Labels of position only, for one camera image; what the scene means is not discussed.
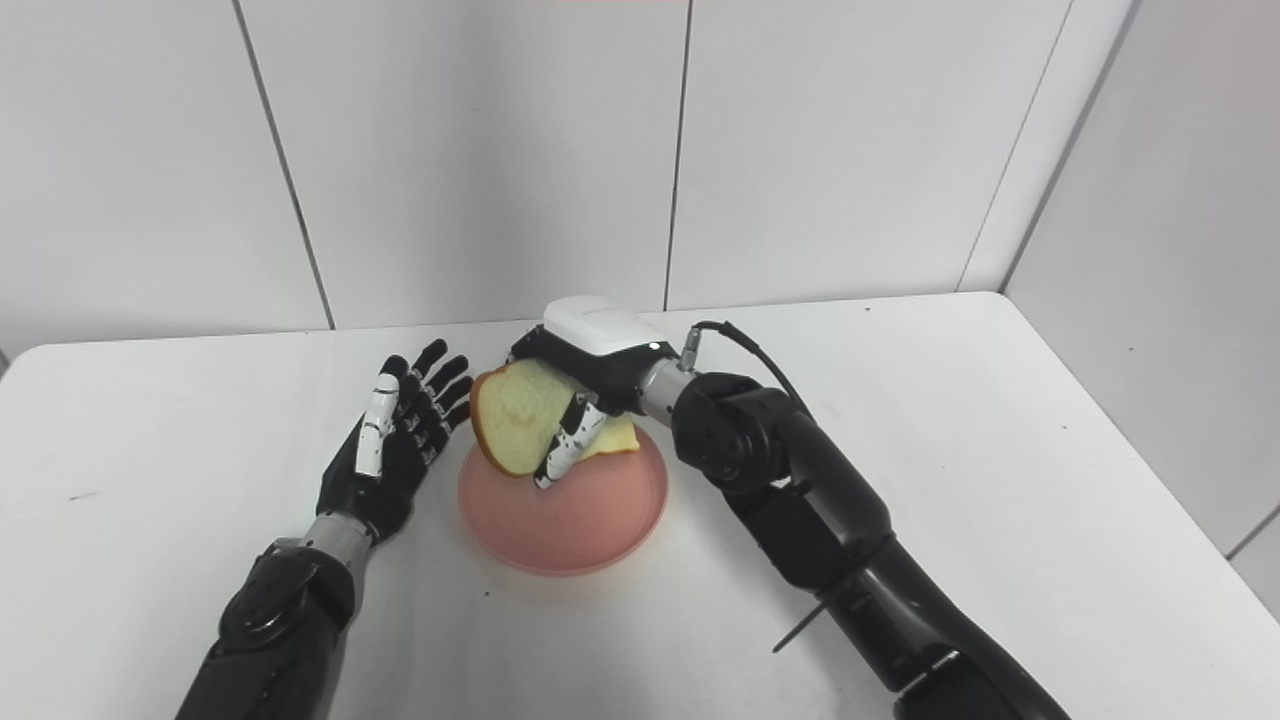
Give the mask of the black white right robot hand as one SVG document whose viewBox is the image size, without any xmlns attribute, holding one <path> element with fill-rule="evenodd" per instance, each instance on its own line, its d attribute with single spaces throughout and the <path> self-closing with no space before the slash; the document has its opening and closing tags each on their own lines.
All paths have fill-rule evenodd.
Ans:
<svg viewBox="0 0 1280 720">
<path fill-rule="evenodd" d="M 547 305 L 541 322 L 511 347 L 511 361 L 534 359 L 575 386 L 532 480 L 545 489 L 563 478 L 605 420 L 626 413 L 672 423 L 680 395 L 695 377 L 666 337 L 636 313 L 600 296 Z"/>
</svg>

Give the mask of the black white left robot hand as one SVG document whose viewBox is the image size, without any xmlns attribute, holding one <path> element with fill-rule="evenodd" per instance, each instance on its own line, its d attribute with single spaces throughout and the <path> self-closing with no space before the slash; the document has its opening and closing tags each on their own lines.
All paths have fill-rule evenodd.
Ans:
<svg viewBox="0 0 1280 720">
<path fill-rule="evenodd" d="M 472 387 L 468 359 L 443 338 L 413 361 L 390 355 L 323 473 L 316 514 L 356 520 L 374 544 L 398 534 L 430 468 L 470 420 Z"/>
</svg>

